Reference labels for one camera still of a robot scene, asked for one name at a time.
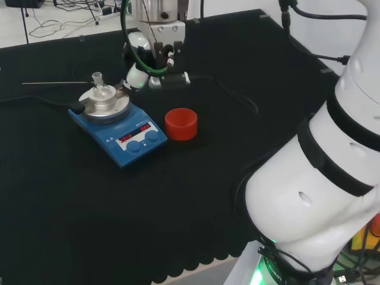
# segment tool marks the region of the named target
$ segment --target black band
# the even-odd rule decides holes
[[[380,135],[371,132],[352,119],[339,105],[335,95],[328,98],[327,111],[346,135],[367,148],[380,151]]]
[[[310,164],[340,189],[356,197],[363,196],[373,189],[373,186],[349,175],[328,157],[315,141],[308,120],[305,120],[299,128],[298,141]]]
[[[335,262],[338,260],[338,257],[334,260],[334,262],[329,266],[321,271],[315,272],[310,275],[309,279],[299,279],[297,277],[290,277],[287,276],[287,274],[283,273],[279,267],[276,265],[276,263],[269,258],[264,257],[264,264],[267,267],[267,270],[273,280],[277,283],[277,285],[282,284],[291,284],[291,285],[330,285],[333,278],[334,278],[334,270],[333,266]]]

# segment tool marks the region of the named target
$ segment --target black tablecloth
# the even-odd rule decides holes
[[[169,141],[126,169],[67,110],[31,101],[0,106],[3,284],[143,285],[239,256],[249,235],[233,218],[231,184],[245,164],[295,134],[337,81],[263,14],[189,21],[184,50],[190,74],[215,76],[249,96],[259,116],[212,81],[144,90],[141,106],[162,129],[169,110],[190,107],[199,135]],[[90,80],[94,71],[117,83],[126,73],[122,48],[118,31],[2,49],[0,99],[28,94],[70,102],[89,87],[21,83]]]

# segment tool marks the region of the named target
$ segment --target green cable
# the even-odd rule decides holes
[[[136,60],[136,62],[140,65],[141,68],[144,69],[144,72],[148,75],[154,76],[154,77],[161,77],[164,76],[167,72],[167,68],[162,69],[152,69],[148,65],[146,65],[137,55],[135,50],[132,48],[131,42],[129,41],[128,32],[126,31],[126,23],[125,23],[125,16],[126,16],[126,8],[129,4],[129,0],[122,0],[121,4],[121,27],[123,31],[124,39],[129,47],[130,50],[132,50],[133,56]]]

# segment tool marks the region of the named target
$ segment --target wire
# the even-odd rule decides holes
[[[121,3],[121,13],[120,13],[120,21],[121,21],[121,29],[123,31],[123,37],[126,45],[128,46],[128,49],[131,50],[133,57],[135,58],[136,64],[144,71],[146,74],[154,76],[154,77],[161,77],[164,76],[167,73],[167,68],[162,69],[152,69],[148,65],[146,65],[141,58],[138,57],[135,49],[131,45],[131,41],[128,37],[128,32],[126,30],[126,22],[125,22],[125,16],[126,16],[126,8],[129,4],[129,0],[122,0]]]
[[[76,22],[76,21],[67,21],[67,22],[61,22],[61,21],[58,21],[58,20],[46,20],[45,22],[43,22],[42,24],[36,19],[36,21],[39,22],[40,26],[39,27],[36,27],[34,30],[32,30],[31,32],[29,32],[29,35],[32,36],[32,37],[36,37],[36,38],[42,38],[42,37],[48,37],[48,36],[51,36],[53,34],[55,34],[57,31],[62,31],[65,29],[66,26],[70,26],[70,27],[78,27],[77,29],[74,29],[73,31],[71,31],[70,33],[66,34],[63,38],[67,37],[69,34],[83,28],[83,27],[87,27],[91,24],[94,24],[94,23],[87,23],[85,24],[86,22],[90,21],[90,20],[93,20],[93,18],[89,18],[88,20],[85,20],[83,22]],[[49,23],[49,22],[54,22],[54,24],[50,24],[50,25],[46,25],[46,23]],[[36,36],[32,33],[34,33],[36,30],[39,30],[39,29],[42,29],[42,28],[46,28],[46,27],[52,27],[52,26],[59,26],[58,29],[56,29],[53,33],[50,33],[50,34],[46,34],[46,35],[43,35],[43,36]]]
[[[368,234],[369,234],[370,228],[371,228],[371,222],[369,222],[366,225],[366,229],[364,231],[363,245],[362,245],[362,249],[360,250],[359,259],[357,260],[357,263],[355,263],[355,265],[352,269],[356,269],[357,266],[361,266],[362,259],[364,257],[364,253],[366,251],[366,244],[367,244],[367,239],[368,239]]]
[[[359,273],[359,270],[353,270],[351,267],[340,262],[339,260],[337,260],[335,263],[338,264],[340,267],[343,267],[344,269],[346,269],[349,272]],[[379,268],[378,267],[375,267],[375,268],[363,267],[363,269],[366,270],[364,272],[364,275],[379,275]]]
[[[240,181],[240,183],[237,186],[236,191],[235,191],[235,197],[233,199],[233,211],[234,211],[235,216],[237,216],[236,201],[238,200],[239,190],[240,190],[241,186],[243,185],[243,182],[245,181],[246,178],[247,178],[247,176],[244,176],[244,178]]]
[[[76,10],[95,10],[95,7],[88,8],[85,1],[73,1],[73,0],[62,0],[63,3],[58,3],[55,5],[56,8],[62,9],[66,12],[76,11]],[[88,3],[90,5],[94,5],[97,2],[97,0],[90,0]]]
[[[28,99],[37,100],[41,103],[54,106],[54,107],[64,107],[64,108],[72,110],[77,115],[82,114],[86,109],[86,107],[79,101],[71,102],[71,103],[57,103],[57,102],[53,102],[53,101],[50,101],[48,99],[44,99],[38,96],[21,96],[21,97],[16,97],[16,98],[11,98],[11,99],[0,100],[0,105],[22,101],[22,100],[28,100]]]
[[[373,285],[373,284],[368,284],[365,277],[364,277],[364,273],[363,273],[363,267],[359,267],[359,274],[360,274],[360,279],[363,283],[363,285]]]
[[[316,15],[316,14],[311,14],[307,13],[304,11],[301,11],[297,5],[292,5],[293,10],[305,17],[305,18],[310,18],[310,19],[317,19],[317,20],[367,20],[367,16],[364,15]]]
[[[316,54],[314,54],[314,53],[312,53],[312,52],[310,52],[310,51],[308,51],[306,49],[301,48],[300,46],[298,46],[295,43],[295,40],[292,39],[291,34],[290,34],[290,14],[289,14],[289,11],[282,12],[281,20],[282,20],[282,24],[283,24],[283,27],[284,27],[284,32],[285,32],[287,40],[299,52],[302,52],[305,55],[312,56],[314,58],[327,59],[329,61],[337,61],[337,62],[340,62],[343,65],[347,65],[348,64],[349,59],[350,59],[349,55],[344,55],[344,56],[342,56],[340,58],[333,58],[333,57],[330,57],[330,56],[316,55]]]
[[[32,8],[32,10],[33,10],[33,17],[34,17],[34,19],[40,24],[40,27],[41,27],[40,21],[36,19],[36,13],[34,12],[34,8]]]
[[[378,249],[380,248],[380,240],[378,240],[378,242],[376,243],[376,245],[373,247],[373,249],[371,250],[371,254],[372,255],[375,255],[377,252],[378,252]],[[363,263],[366,263],[368,260],[369,260],[369,256],[367,256]]]
[[[26,100],[26,99],[37,100],[37,101],[40,101],[42,103],[46,103],[52,106],[71,108],[71,106],[67,103],[57,103],[57,102],[53,102],[48,99],[44,99],[37,96],[21,96],[21,97],[16,97],[16,98],[11,98],[11,99],[0,100],[0,104],[11,103],[11,102],[21,101],[21,100]]]
[[[85,3],[87,4],[88,9],[90,10],[91,15],[93,16],[93,18],[94,18],[94,20],[95,20],[95,23],[98,25],[99,22],[96,20],[95,15],[94,15],[94,12],[93,12],[93,10],[91,9],[90,4],[88,3],[88,0],[85,0]]]
[[[152,31],[152,34],[153,34],[153,37],[154,37],[154,41],[157,43],[156,35],[154,34],[154,31],[152,29],[152,25],[150,24],[150,19],[149,19],[149,15],[148,15],[148,9],[147,9],[147,6],[145,5],[145,0],[142,0],[142,4],[144,5],[145,13],[147,14],[147,20],[148,20],[149,28]]]
[[[348,255],[346,255],[344,252],[340,252],[340,255],[345,258],[346,260],[350,261],[352,264],[356,264],[357,263],[357,260],[353,260],[352,258],[350,258]],[[365,270],[367,271],[375,271],[376,268],[369,268],[369,267],[363,267]]]
[[[24,30],[25,30],[26,43],[29,44],[28,32],[27,32],[27,29],[26,29],[26,23],[25,23],[25,17],[24,17],[24,10],[23,10],[22,7],[21,7],[21,14],[23,15],[23,22],[24,22]]]
[[[204,0],[201,0],[201,20],[204,19]]]
[[[301,265],[304,269],[306,269],[308,271],[309,274],[312,274],[313,272],[311,272],[310,268],[307,267],[305,264],[303,264],[302,262],[300,262],[297,258],[291,256],[290,254],[288,254],[287,252],[284,252],[282,251],[281,249],[275,249],[275,251],[283,254],[283,255],[286,255],[287,257],[291,258],[292,260],[294,260],[296,263],[298,263],[299,265]]]
[[[223,85],[223,83],[212,76],[207,75],[190,75],[190,80],[212,80],[217,86],[219,86],[231,99],[238,102],[240,105],[247,107],[250,111],[252,111],[255,115],[259,114],[259,108],[255,102],[253,102],[250,98],[239,94],[238,92],[231,90]]]

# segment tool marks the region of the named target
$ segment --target white floor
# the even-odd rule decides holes
[[[116,0],[117,5],[121,3],[120,0]],[[115,5],[113,0],[106,0],[106,5]],[[27,9],[29,17],[26,20],[26,27],[28,33],[39,27],[40,24],[34,19],[33,10]],[[58,20],[60,22],[75,21],[83,22],[92,18],[89,10],[77,10],[67,12],[59,9],[51,2],[44,2],[39,9],[34,9],[36,13],[36,19],[42,24],[46,20]],[[99,11],[94,7],[94,15],[99,15]],[[117,31],[121,29],[120,14],[117,13],[113,18],[106,20],[99,20],[99,25],[95,25],[95,21],[89,20],[86,23],[68,23],[70,25],[77,26],[65,26],[63,30],[57,31],[53,35],[46,37],[33,37],[28,35],[29,43],[42,42],[47,40],[61,39],[63,37],[78,37],[79,35],[104,33],[107,31]],[[54,24],[54,22],[46,23],[45,25]],[[131,16],[127,16],[127,27],[134,28],[135,21]],[[34,36],[45,36],[53,33],[59,29],[59,25],[52,25],[49,27],[39,28],[35,32],[31,33]],[[17,46],[26,44],[25,31],[23,18],[19,8],[9,8],[5,5],[4,0],[0,0],[0,48],[8,46]]]

